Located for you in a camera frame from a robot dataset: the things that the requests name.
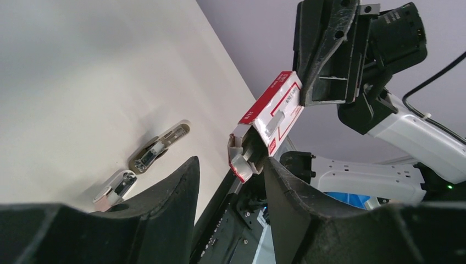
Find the black cable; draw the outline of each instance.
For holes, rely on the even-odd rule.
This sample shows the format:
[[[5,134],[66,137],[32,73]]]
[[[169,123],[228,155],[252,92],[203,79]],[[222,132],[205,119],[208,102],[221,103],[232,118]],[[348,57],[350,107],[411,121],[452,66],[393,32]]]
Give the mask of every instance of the black cable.
[[[417,110],[411,104],[408,103],[408,97],[415,94],[416,92],[418,92],[422,88],[426,87],[427,85],[429,85],[433,81],[437,80],[442,75],[446,74],[449,70],[453,69],[456,65],[458,65],[465,58],[466,58],[466,52],[464,52],[461,56],[459,56],[457,59],[452,61],[452,63],[450,63],[447,67],[443,68],[437,74],[435,74],[434,76],[428,78],[426,81],[424,81],[423,83],[421,83],[420,85],[418,85],[417,87],[415,87],[414,89],[412,89],[411,91],[406,93],[403,96],[403,100],[402,100],[404,106],[406,106],[406,108],[408,108],[416,116],[419,116],[420,118],[424,118],[424,114],[421,111]],[[433,120],[431,118],[426,118],[425,121],[432,124],[432,125],[434,125],[434,126],[436,126],[436,127],[438,127],[438,128],[440,128],[441,130],[445,131],[446,133],[450,134],[452,137],[454,137],[455,139],[457,139],[458,141],[460,141],[461,143],[466,145],[466,139],[464,137],[456,134],[454,131],[450,130],[446,126],[440,124],[439,122],[437,122],[437,121],[435,121],[435,120]]]

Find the wall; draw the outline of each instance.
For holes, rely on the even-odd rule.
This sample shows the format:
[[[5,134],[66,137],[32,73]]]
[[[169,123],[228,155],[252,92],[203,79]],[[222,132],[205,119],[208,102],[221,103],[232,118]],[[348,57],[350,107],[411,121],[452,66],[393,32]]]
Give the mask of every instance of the wall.
[[[141,145],[188,119],[131,196],[198,156],[202,213],[254,98],[194,0],[4,1],[0,24],[1,203],[92,211]]]
[[[277,73],[291,69],[296,5],[299,0],[197,0],[213,29],[255,97],[269,86]],[[393,9],[407,0],[367,0]],[[423,19],[427,59],[393,77],[387,88],[402,97],[406,92],[458,57],[466,46],[461,26],[466,23],[464,0],[414,1]],[[466,133],[462,112],[466,69],[463,63],[413,96],[410,101],[444,125]],[[301,151],[353,162],[380,162],[405,154],[383,141],[361,136],[340,123],[335,106],[307,108],[290,132]]]

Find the open box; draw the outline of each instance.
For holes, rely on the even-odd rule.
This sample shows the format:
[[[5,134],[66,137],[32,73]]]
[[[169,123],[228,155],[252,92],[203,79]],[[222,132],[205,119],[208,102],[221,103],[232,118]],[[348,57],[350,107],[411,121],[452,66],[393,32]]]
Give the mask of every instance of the open box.
[[[282,71],[230,134],[228,163],[241,182],[261,173],[295,124],[301,85],[294,71]]]

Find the red label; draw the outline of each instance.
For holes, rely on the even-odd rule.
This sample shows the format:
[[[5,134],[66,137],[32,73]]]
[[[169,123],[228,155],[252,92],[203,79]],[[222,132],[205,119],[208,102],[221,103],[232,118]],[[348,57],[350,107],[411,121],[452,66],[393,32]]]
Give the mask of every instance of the red label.
[[[248,112],[241,118],[240,124],[249,125],[254,119],[257,118],[259,113],[266,107],[266,105],[272,100],[274,95],[282,87],[283,83],[290,77],[292,71],[282,71],[280,75],[274,80],[274,82],[267,88],[267,90],[257,99],[254,105],[249,109]]]
[[[274,140],[272,140],[272,142],[270,143],[270,146],[269,146],[269,154],[272,154],[272,152],[274,151],[276,147],[276,140],[274,138]]]

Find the gray wall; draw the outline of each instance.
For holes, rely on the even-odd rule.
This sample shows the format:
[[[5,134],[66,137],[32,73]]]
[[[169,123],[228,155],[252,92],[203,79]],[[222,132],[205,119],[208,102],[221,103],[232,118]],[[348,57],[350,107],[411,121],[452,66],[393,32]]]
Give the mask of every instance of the gray wall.
[[[293,33],[298,0],[197,0],[225,46],[246,84],[258,97],[282,70],[290,70]],[[369,0],[382,10],[399,7],[408,0]],[[417,0],[428,39],[429,55],[419,65],[398,73],[388,88],[402,97],[466,50],[466,1]],[[463,104],[466,91],[466,62],[444,78],[412,97],[421,111],[454,129],[466,133]],[[395,147],[369,136],[361,136],[337,118],[335,106],[305,109],[290,132],[301,151],[355,162],[380,162],[404,156]]]

